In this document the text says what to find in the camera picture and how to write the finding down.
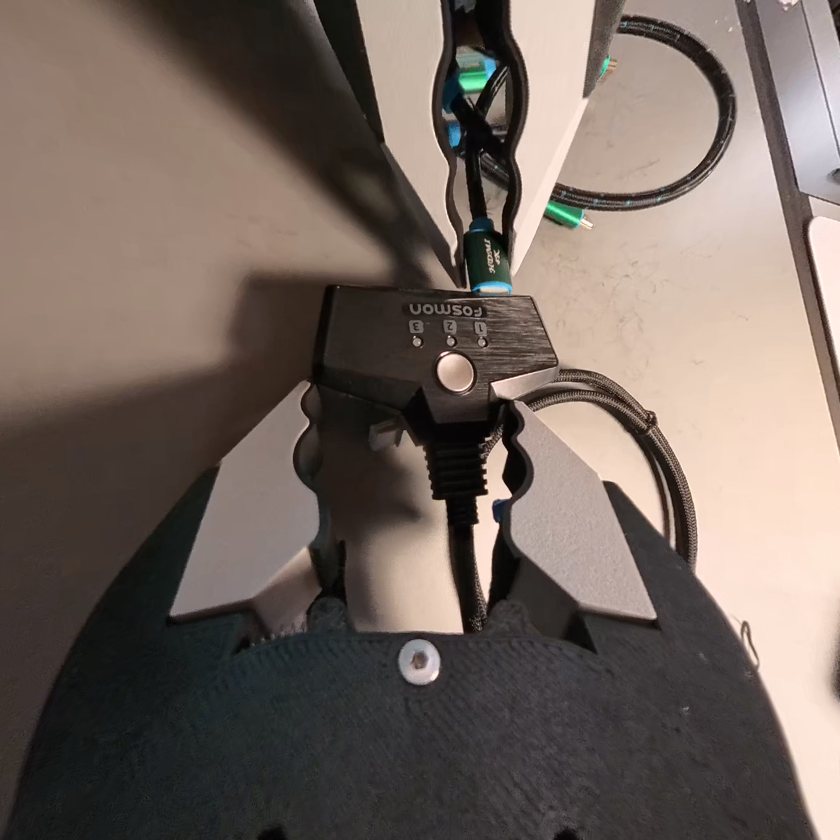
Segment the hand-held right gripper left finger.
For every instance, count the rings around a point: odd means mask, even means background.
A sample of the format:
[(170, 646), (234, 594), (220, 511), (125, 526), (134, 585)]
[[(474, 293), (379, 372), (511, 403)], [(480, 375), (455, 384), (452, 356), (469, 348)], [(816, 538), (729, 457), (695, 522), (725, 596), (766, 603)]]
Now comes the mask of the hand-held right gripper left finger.
[(321, 409), (315, 384), (301, 381), (221, 459), (173, 621), (246, 613), (278, 637), (337, 583), (342, 551), (319, 477)]

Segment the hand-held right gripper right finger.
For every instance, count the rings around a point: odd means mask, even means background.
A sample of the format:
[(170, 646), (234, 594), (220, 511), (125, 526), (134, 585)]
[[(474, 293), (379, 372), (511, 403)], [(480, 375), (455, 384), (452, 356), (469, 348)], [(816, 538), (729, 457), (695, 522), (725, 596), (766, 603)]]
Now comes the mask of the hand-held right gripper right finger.
[(659, 630), (602, 479), (522, 401), (505, 412), (489, 634), (538, 634), (596, 650), (585, 624)]

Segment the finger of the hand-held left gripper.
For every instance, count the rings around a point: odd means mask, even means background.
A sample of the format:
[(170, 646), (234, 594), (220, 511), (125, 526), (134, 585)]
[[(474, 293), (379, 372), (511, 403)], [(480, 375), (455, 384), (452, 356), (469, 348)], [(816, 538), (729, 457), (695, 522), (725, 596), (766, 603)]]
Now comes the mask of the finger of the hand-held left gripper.
[(455, 286), (465, 287), (456, 160), (444, 119), (455, 57), (452, 5), (359, 1), (357, 11), (385, 157), (439, 263)]
[(620, 1), (513, 1), (510, 192), (504, 208), (511, 272), (537, 233), (622, 16)]

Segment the black HDMI switch box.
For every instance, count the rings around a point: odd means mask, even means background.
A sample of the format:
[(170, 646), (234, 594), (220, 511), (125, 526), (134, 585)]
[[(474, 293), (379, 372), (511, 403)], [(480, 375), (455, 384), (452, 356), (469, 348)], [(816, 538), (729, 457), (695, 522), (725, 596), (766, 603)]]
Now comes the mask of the black HDMI switch box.
[(531, 297), (352, 286), (324, 292), (316, 382), (401, 413), (416, 434), (488, 427), (500, 403), (552, 383), (559, 371)]

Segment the grey metal plate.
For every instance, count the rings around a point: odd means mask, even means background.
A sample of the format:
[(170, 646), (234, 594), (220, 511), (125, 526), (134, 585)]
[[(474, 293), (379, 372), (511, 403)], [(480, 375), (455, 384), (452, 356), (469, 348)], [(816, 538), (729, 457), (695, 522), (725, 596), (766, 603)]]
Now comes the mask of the grey metal plate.
[(796, 183), (838, 205), (839, 2), (754, 5)]

